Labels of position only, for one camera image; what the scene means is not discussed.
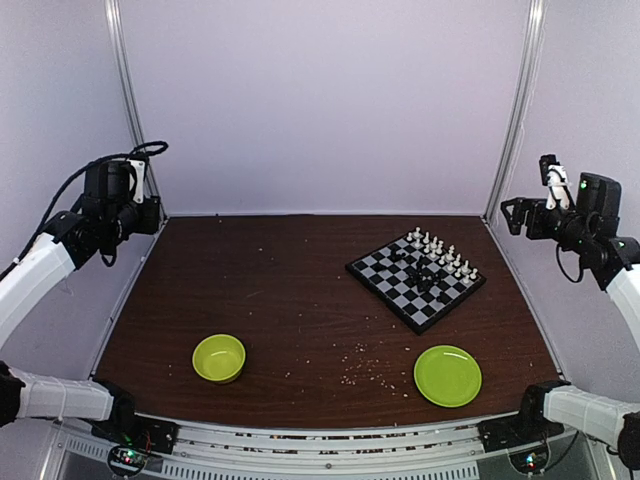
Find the right aluminium corner post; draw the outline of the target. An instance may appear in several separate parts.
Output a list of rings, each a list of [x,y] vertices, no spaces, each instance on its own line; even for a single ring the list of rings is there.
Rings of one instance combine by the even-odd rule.
[[[508,189],[524,136],[524,122],[532,100],[544,37],[547,1],[529,2],[522,55],[512,107],[501,148],[498,167],[490,191],[484,220],[489,226],[497,222],[499,204]]]

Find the green plate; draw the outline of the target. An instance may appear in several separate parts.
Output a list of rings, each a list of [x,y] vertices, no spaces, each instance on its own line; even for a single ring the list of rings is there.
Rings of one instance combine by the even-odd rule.
[[[413,379],[426,400],[443,408],[468,405],[483,385],[477,361],[467,351],[452,345],[437,345],[423,351],[414,363]]]

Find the black and grey chessboard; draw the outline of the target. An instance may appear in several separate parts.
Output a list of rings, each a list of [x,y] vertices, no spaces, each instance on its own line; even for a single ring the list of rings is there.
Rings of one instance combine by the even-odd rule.
[[[451,244],[417,227],[345,265],[361,285],[420,335],[485,283]]]

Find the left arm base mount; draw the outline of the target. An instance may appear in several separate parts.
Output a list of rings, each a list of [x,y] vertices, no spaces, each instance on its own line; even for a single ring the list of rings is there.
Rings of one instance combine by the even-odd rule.
[[[91,434],[143,451],[171,454],[179,426],[175,422],[145,417],[136,412],[132,394],[107,380],[97,380],[113,397],[111,413],[104,421],[87,421]]]

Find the green bowl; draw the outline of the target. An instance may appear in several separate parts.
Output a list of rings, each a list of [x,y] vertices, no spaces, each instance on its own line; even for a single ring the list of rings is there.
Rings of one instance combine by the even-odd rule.
[[[201,340],[192,353],[192,367],[204,380],[226,384],[235,381],[246,362],[244,344],[228,334],[215,334]]]

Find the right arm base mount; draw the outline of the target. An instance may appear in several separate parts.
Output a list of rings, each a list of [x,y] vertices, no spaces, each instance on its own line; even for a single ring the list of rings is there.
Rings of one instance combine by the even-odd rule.
[[[486,453],[511,449],[533,442],[543,442],[564,432],[561,423],[543,415],[545,395],[554,388],[569,386],[564,380],[551,380],[529,385],[516,414],[481,421],[478,432]]]

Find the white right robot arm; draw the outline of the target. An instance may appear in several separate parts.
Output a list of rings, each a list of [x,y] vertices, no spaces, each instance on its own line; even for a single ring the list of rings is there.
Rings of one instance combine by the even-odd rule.
[[[639,243],[620,237],[619,182],[583,172],[578,190],[569,190],[565,167],[553,154],[539,160],[544,199],[516,197],[500,209],[513,235],[531,240],[553,240],[557,252],[573,252],[579,270],[590,271],[626,321],[631,336],[639,337]],[[553,427],[570,426],[596,439],[617,454],[630,471],[639,469],[639,406],[598,396],[567,381],[529,386],[511,431],[519,440],[544,438]]]

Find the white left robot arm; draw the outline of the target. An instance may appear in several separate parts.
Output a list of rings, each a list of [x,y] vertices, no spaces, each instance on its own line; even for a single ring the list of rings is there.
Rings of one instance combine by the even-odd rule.
[[[58,284],[99,256],[112,267],[118,247],[133,235],[155,235],[161,199],[144,184],[151,158],[167,142],[142,143],[128,153],[93,160],[74,172],[55,197],[77,179],[84,190],[68,210],[47,207],[21,253],[1,274],[1,339],[7,341],[33,308]],[[144,433],[133,396],[109,381],[67,380],[1,365],[1,423],[18,419],[74,418],[123,444]]]

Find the aluminium corner post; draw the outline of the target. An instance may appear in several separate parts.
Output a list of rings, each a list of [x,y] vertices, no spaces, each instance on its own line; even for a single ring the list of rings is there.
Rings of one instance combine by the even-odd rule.
[[[532,100],[544,37],[547,1],[529,2],[522,55],[512,107],[501,148],[498,167],[490,191],[484,220],[489,226],[497,222],[499,204],[508,189],[524,136],[524,122]]]
[[[124,101],[125,117],[134,146],[145,143],[144,132],[134,92],[134,84],[128,61],[125,34],[118,0],[105,0],[104,8],[107,29],[110,36],[121,92]]]

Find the left aluminium corner post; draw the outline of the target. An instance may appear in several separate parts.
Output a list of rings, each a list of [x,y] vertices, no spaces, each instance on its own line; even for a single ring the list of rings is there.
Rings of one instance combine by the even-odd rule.
[[[134,92],[134,84],[128,61],[125,34],[118,0],[105,0],[104,8],[107,29],[110,36],[121,92],[124,101],[125,117],[134,146],[145,143],[144,132]]]

